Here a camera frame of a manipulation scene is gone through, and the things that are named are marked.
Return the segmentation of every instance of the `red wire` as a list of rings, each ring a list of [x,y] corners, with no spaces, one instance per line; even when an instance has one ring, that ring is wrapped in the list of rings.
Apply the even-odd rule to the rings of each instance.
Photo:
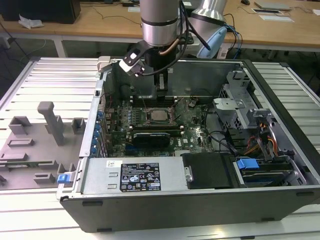
[[[255,136],[252,136],[252,137],[249,138],[249,140],[248,140],[248,146],[246,147],[247,149],[249,149],[251,139],[254,139],[254,138],[256,138],[256,137],[255,137]]]

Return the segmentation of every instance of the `wooden desk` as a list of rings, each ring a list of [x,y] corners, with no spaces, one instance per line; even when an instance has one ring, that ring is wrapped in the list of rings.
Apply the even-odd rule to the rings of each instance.
[[[320,2],[267,1],[281,2],[292,8],[320,9]],[[238,1],[229,1],[224,9],[224,14],[231,13],[234,16],[235,28],[243,36],[242,47],[244,49],[320,52],[320,16],[306,13],[300,8],[294,8],[289,12],[282,11],[284,15],[278,15],[279,17],[288,16],[294,22],[266,21],[259,17],[259,14],[249,14],[245,11],[253,13],[252,8],[258,8],[254,4],[254,0],[251,0],[249,6],[241,5]],[[225,18],[227,23],[232,25],[231,16],[225,16]],[[228,33],[220,52],[228,51],[234,39],[233,34]]]
[[[15,38],[53,40],[61,58],[68,56],[62,44],[64,40],[116,43],[137,43],[142,40],[139,12],[128,12],[128,8],[121,4],[89,6],[90,4],[81,4],[80,15],[74,24],[44,22],[44,27],[27,29],[16,21],[4,21],[3,18],[0,18],[0,21]],[[9,37],[1,27],[0,37]]]
[[[320,2],[268,0],[272,1],[283,2],[290,7],[320,9]],[[142,39],[141,27],[136,24],[141,22],[139,12],[128,12],[128,8],[122,5],[81,6],[81,13],[74,24],[45,22],[44,27],[29,30],[17,22],[1,22],[15,38],[53,40],[59,57],[67,56],[63,40],[136,43]],[[243,48],[320,52],[320,16],[295,8],[285,13],[285,16],[290,15],[294,22],[265,21],[259,14],[249,14],[238,8],[239,6],[250,13],[251,8],[258,7],[254,0],[251,0],[249,6],[241,5],[239,0],[229,0],[225,7],[224,13],[234,16],[236,30],[243,36]],[[232,24],[230,16],[225,18],[228,24]],[[8,35],[0,29],[0,37],[7,38]],[[220,53],[227,51],[233,41],[234,36],[228,33]]]

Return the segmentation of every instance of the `barcode sticker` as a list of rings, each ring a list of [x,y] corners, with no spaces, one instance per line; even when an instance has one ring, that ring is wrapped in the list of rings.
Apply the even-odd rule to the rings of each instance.
[[[106,161],[107,168],[121,168],[121,160],[108,160]]]

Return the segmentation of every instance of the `black plastic cover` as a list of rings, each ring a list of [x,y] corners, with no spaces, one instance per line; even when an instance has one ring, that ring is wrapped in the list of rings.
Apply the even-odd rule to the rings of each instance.
[[[185,153],[183,165],[190,167],[193,181],[189,189],[232,189],[238,188],[236,173],[230,154],[215,152]]]

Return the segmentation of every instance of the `white table leg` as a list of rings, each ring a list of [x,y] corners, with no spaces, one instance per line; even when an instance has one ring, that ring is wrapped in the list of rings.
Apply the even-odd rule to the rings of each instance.
[[[222,44],[216,58],[217,59],[226,59],[228,50],[229,50],[229,46],[227,44]]]
[[[58,53],[58,57],[59,58],[67,58],[68,54],[67,54],[67,51],[62,43],[62,40],[55,39],[53,41],[54,41],[56,52]]]
[[[268,56],[268,60],[273,60],[275,58],[275,55],[277,54],[278,50],[271,50]]]
[[[8,39],[6,37],[0,37],[0,46],[3,46],[5,49],[10,48],[10,44],[8,42]]]

